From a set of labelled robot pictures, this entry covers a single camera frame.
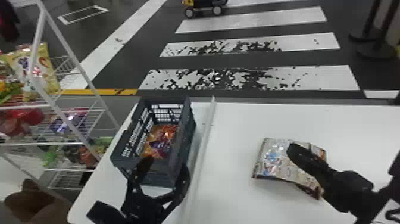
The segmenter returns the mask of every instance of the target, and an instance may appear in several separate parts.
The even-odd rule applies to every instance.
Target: crosswalk stripe
[[[160,57],[340,49],[333,33],[168,43]]]
[[[398,90],[364,90],[368,99],[394,99],[399,92]]]
[[[261,13],[183,20],[175,33],[322,23],[326,21],[321,7],[308,7],[294,10],[266,11]]]
[[[228,0],[228,7],[241,7],[248,5],[270,4],[279,2],[293,2],[300,0]]]
[[[350,66],[150,70],[139,90],[359,90]]]

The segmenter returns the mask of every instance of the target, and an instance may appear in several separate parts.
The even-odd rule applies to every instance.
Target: white table
[[[193,104],[196,119],[205,108]],[[165,223],[353,223],[350,214],[292,184],[252,179],[260,145],[265,137],[312,142],[327,151],[333,168],[355,170],[379,189],[388,184],[400,149],[399,115],[398,107],[218,103],[201,172],[193,177],[198,178],[193,198]],[[120,208],[126,180],[112,166],[110,151],[74,203],[69,222],[91,223],[86,213],[96,200]]]

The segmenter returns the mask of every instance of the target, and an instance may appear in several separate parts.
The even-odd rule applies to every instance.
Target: small robot vehicle
[[[187,5],[186,18],[195,18],[205,10],[211,10],[214,15],[222,15],[223,6],[227,3],[228,0],[182,0],[182,4]]]

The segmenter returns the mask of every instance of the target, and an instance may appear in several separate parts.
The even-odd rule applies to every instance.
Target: stanchion
[[[379,37],[379,29],[375,28],[373,26],[374,20],[376,17],[376,14],[379,9],[379,5],[382,0],[375,0],[370,14],[368,15],[367,21],[365,22],[365,25],[363,28],[358,28],[353,30],[349,34],[349,38],[352,39],[353,41],[375,41]]]
[[[373,43],[365,43],[358,46],[357,53],[359,53],[360,56],[377,60],[388,60],[396,57],[396,49],[386,42],[386,35],[388,34],[399,4],[400,0],[392,0],[385,20],[383,21],[379,39]]]
[[[392,105],[400,106],[400,92],[397,94],[396,98],[391,102]]]

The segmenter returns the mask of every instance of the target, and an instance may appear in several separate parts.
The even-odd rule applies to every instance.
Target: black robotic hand
[[[173,190],[153,198],[145,195],[140,187],[154,159],[144,158],[132,170],[127,181],[125,201],[121,212],[116,208],[97,201],[87,217],[95,224],[159,224],[183,201],[189,185],[188,167],[183,164]]]
[[[398,192],[400,191],[400,155],[389,171],[393,176],[391,183],[379,192],[374,192],[374,185],[358,173],[338,172],[330,168],[311,150],[300,145],[291,144],[287,149],[287,156],[298,167],[318,180],[324,189],[323,197],[329,204],[340,212],[352,213],[358,218],[356,223],[371,223],[391,198],[400,203]],[[396,213],[398,214],[399,211],[388,211],[387,219],[396,221],[393,217]]]

